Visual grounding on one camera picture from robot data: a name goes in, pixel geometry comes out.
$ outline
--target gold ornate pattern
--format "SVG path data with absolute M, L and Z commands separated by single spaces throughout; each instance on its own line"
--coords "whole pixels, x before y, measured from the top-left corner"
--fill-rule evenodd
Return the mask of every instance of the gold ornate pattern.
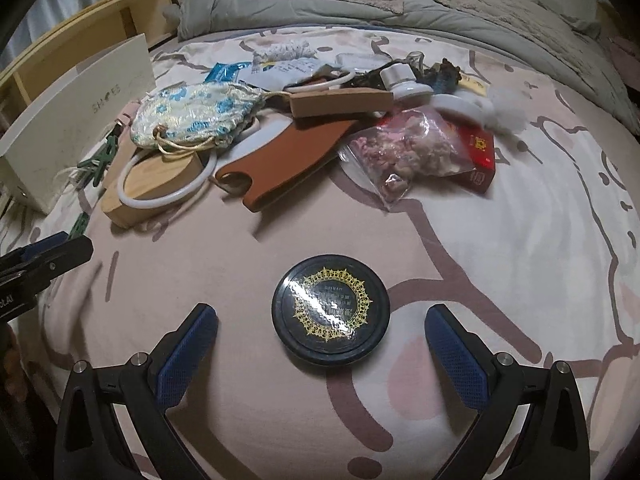
M 333 326 L 325 326 L 315 321 L 308 312 L 310 304 L 315 298 L 312 289 L 318 283 L 335 280 L 347 285 L 356 297 L 356 309 L 353 315 L 346 321 L 336 317 L 338 321 Z M 339 337 L 349 337 L 354 330 L 367 322 L 367 312 L 372 303 L 367 295 L 364 282 L 352 276 L 347 269 L 334 270 L 325 267 L 311 276 L 306 276 L 302 286 L 294 290 L 296 311 L 294 316 L 300 320 L 308 335 L 315 335 L 329 341 Z

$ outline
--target blue packet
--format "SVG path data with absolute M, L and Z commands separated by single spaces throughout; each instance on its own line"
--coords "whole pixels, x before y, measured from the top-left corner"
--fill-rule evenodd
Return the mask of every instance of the blue packet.
M 251 66 L 251 61 L 241 61 L 240 63 L 216 63 L 211 69 L 209 75 L 204 80 L 205 83 L 212 81 L 215 82 L 230 82 L 233 83 L 238 79 L 238 72 L 243 68 Z

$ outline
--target round black container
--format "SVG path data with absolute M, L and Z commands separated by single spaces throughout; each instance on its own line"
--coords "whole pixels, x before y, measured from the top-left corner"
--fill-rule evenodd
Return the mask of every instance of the round black container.
M 295 355 L 317 365 L 352 363 L 371 352 L 389 324 L 389 296 L 366 265 L 337 254 L 300 262 L 280 280 L 273 326 Z

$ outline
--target pink candy in bag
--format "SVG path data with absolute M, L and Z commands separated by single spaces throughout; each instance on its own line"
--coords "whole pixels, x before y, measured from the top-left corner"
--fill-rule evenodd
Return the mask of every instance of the pink candy in bag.
M 474 168 L 458 134 L 429 106 L 385 118 L 347 137 L 343 149 L 357 160 L 386 206 L 399 200 L 416 176 L 449 176 Z

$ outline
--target white bottle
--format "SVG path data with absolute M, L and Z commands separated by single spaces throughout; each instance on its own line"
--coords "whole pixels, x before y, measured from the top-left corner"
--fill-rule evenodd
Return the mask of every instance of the white bottle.
M 414 71 L 406 63 L 396 63 L 381 70 L 380 77 L 402 109 L 427 104 L 433 94 L 433 88 L 429 85 L 416 82 Z

